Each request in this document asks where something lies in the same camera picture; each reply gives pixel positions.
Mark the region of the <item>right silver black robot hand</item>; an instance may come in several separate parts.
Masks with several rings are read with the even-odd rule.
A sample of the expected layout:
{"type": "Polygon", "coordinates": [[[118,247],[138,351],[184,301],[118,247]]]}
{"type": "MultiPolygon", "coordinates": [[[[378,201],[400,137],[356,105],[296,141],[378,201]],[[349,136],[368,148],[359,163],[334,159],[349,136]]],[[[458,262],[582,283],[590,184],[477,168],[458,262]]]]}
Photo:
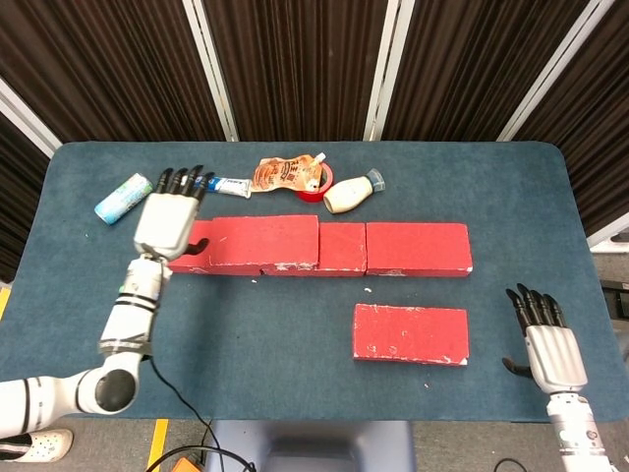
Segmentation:
{"type": "Polygon", "coordinates": [[[505,357],[503,366],[515,376],[534,380],[549,395],[581,391],[588,383],[585,365],[558,302],[521,283],[505,293],[524,337],[529,364],[517,365],[505,357]]]}

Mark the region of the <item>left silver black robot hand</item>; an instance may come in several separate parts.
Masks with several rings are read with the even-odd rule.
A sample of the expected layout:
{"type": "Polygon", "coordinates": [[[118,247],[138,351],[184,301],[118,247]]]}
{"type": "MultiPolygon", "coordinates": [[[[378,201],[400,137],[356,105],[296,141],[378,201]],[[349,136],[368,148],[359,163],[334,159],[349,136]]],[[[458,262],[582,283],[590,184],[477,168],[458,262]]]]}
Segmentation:
{"type": "Polygon", "coordinates": [[[207,238],[190,242],[194,223],[213,172],[200,176],[203,165],[174,171],[166,168],[146,198],[134,235],[134,246],[144,259],[172,262],[195,256],[208,246],[207,238]]]}

